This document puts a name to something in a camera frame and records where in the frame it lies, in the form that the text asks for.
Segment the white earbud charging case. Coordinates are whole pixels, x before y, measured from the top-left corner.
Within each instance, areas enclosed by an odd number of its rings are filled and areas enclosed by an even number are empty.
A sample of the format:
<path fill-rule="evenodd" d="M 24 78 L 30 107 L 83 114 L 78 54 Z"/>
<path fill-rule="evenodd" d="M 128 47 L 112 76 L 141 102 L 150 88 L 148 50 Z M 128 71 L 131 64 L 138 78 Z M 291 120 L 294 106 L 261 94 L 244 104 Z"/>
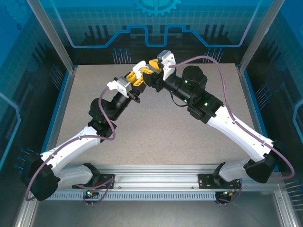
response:
<path fill-rule="evenodd" d="M 146 62 L 145 61 L 140 61 L 136 65 L 133 66 L 132 71 L 133 72 L 138 72 L 141 70 L 141 68 L 145 68 Z"/>

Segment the aluminium mounting beam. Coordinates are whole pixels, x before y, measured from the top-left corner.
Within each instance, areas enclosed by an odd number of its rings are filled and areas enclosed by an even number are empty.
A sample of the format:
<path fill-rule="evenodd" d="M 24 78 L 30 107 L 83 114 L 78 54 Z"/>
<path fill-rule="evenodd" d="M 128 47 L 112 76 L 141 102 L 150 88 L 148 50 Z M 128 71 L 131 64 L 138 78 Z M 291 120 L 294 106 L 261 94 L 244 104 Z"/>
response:
<path fill-rule="evenodd" d="M 216 165 L 96 165 L 102 174 L 114 174 L 113 191 L 198 191 L 198 174 L 212 174 Z M 83 174 L 74 174 L 71 180 L 59 182 L 57 190 L 70 189 L 82 183 Z M 244 178 L 244 191 L 278 191 L 285 189 L 281 179 L 270 178 L 267 183 L 257 183 Z"/>

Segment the grey metal lower tray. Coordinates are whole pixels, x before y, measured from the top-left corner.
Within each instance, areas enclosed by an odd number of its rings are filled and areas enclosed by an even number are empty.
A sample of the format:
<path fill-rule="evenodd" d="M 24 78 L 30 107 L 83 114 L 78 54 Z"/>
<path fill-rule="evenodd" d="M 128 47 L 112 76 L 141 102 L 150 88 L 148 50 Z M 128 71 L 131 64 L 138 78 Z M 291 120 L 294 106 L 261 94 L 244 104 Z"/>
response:
<path fill-rule="evenodd" d="M 22 227 L 303 227 L 301 205 L 275 192 L 242 192 L 233 204 L 213 201 L 44 201 Z"/>

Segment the blue edged table side rail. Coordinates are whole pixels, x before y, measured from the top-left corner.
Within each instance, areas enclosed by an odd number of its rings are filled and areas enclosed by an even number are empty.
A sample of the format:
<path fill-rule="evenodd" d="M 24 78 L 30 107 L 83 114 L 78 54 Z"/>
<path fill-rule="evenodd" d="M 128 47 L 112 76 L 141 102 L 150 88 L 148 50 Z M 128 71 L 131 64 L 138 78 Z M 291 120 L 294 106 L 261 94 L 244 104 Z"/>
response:
<path fill-rule="evenodd" d="M 65 110 L 71 93 L 72 84 L 76 74 L 76 69 L 77 68 L 75 68 L 73 73 L 67 71 L 64 76 L 64 80 L 53 110 L 43 146 L 41 148 L 41 154 L 45 151 L 50 150 L 51 148 L 56 147 Z"/>
<path fill-rule="evenodd" d="M 240 72 L 238 69 L 238 76 L 248 105 L 253 126 L 257 132 L 269 138 L 248 73 L 246 70 L 244 72 Z"/>

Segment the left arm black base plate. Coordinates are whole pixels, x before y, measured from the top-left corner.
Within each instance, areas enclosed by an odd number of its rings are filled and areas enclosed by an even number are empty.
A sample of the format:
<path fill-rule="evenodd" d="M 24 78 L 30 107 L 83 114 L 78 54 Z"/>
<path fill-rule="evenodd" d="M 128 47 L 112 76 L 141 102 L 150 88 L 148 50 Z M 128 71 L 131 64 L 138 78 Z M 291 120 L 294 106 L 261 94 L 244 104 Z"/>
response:
<path fill-rule="evenodd" d="M 89 180 L 88 183 L 76 184 L 76 185 L 73 185 L 72 188 L 73 189 L 105 189 L 110 184 L 109 180 L 112 180 L 109 188 L 113 189 L 114 180 L 115 180 L 114 174 L 93 175 L 93 177 Z"/>

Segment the aluminium frame post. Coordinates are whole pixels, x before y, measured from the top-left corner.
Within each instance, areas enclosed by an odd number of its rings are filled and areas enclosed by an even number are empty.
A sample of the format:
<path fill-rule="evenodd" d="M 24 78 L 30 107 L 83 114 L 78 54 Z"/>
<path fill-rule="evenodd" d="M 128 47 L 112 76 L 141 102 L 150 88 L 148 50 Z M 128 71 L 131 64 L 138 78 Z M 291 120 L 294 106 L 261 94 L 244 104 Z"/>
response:
<path fill-rule="evenodd" d="M 69 73 L 74 72 L 74 64 L 72 63 L 63 43 L 61 42 L 54 26 L 52 25 L 46 11 L 44 10 L 42 4 L 39 0 L 26 0 L 32 9 L 34 15 L 39 21 L 41 27 L 43 28 L 45 34 L 47 35 L 49 41 L 55 48 L 58 56 L 62 60 L 64 66 Z"/>
<path fill-rule="evenodd" d="M 261 44 L 263 38 L 268 32 L 270 26 L 272 25 L 274 19 L 276 18 L 278 12 L 280 11 L 285 0 L 272 0 L 270 7 L 268 8 L 263 20 L 260 23 L 251 43 L 249 44 L 240 64 L 238 71 L 243 74 L 252 57 L 256 53 L 259 45 Z"/>

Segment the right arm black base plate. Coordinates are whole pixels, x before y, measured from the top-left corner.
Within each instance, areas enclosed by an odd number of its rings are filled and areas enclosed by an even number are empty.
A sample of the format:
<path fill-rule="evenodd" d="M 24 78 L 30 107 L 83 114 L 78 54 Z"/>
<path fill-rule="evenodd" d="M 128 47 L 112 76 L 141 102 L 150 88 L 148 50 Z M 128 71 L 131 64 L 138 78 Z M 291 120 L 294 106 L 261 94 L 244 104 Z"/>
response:
<path fill-rule="evenodd" d="M 198 184 L 200 189 L 239 189 L 241 187 L 239 179 L 228 182 L 213 174 L 199 174 Z"/>

